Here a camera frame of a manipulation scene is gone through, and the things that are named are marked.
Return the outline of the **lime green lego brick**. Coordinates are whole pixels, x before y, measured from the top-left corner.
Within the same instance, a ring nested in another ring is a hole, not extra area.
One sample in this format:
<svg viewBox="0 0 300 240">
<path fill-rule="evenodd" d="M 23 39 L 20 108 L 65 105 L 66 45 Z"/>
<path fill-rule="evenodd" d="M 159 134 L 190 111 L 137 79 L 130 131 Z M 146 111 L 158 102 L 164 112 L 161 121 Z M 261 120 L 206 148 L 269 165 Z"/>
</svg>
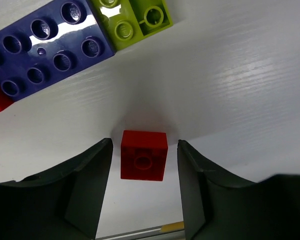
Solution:
<svg viewBox="0 0 300 240">
<path fill-rule="evenodd" d="M 164 0 L 93 0 L 116 51 L 173 25 Z"/>
</svg>

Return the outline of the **small red lego brick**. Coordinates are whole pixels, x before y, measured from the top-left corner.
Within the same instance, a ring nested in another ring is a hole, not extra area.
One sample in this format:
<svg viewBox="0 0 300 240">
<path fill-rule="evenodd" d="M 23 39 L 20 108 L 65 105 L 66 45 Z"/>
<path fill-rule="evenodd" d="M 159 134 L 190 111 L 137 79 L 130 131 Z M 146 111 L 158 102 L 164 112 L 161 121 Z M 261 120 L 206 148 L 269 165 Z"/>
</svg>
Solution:
<svg viewBox="0 0 300 240">
<path fill-rule="evenodd" d="M 167 155 L 166 133 L 124 130 L 120 145 L 120 178 L 161 182 Z"/>
</svg>

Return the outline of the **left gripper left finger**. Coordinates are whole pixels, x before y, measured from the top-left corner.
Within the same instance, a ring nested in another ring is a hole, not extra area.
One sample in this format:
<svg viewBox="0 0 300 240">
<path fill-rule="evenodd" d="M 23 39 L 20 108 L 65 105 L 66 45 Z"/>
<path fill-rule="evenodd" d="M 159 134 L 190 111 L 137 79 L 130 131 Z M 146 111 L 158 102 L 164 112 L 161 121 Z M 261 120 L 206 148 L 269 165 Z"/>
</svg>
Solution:
<svg viewBox="0 0 300 240">
<path fill-rule="evenodd" d="M 0 240 L 93 240 L 113 155 L 104 138 L 21 181 L 0 183 Z"/>
</svg>

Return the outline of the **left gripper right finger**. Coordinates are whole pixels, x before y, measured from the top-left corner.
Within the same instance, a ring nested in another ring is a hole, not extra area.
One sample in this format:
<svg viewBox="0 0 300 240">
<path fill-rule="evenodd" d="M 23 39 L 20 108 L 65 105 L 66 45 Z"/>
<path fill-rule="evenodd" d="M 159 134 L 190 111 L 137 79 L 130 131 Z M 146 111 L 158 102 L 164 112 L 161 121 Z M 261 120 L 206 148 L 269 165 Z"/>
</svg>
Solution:
<svg viewBox="0 0 300 240">
<path fill-rule="evenodd" d="M 177 144 L 185 237 L 188 240 L 300 240 L 300 174 L 244 179 Z"/>
</svg>

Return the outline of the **purple lego brick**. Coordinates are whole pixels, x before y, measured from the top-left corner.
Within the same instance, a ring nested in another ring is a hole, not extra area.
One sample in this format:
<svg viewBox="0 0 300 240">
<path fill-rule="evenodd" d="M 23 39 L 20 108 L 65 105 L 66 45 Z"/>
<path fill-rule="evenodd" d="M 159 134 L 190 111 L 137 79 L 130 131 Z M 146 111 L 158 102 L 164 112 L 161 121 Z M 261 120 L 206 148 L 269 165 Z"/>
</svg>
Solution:
<svg viewBox="0 0 300 240">
<path fill-rule="evenodd" d="M 16 102 L 115 49 L 89 0 L 54 0 L 0 30 L 0 93 Z"/>
</svg>

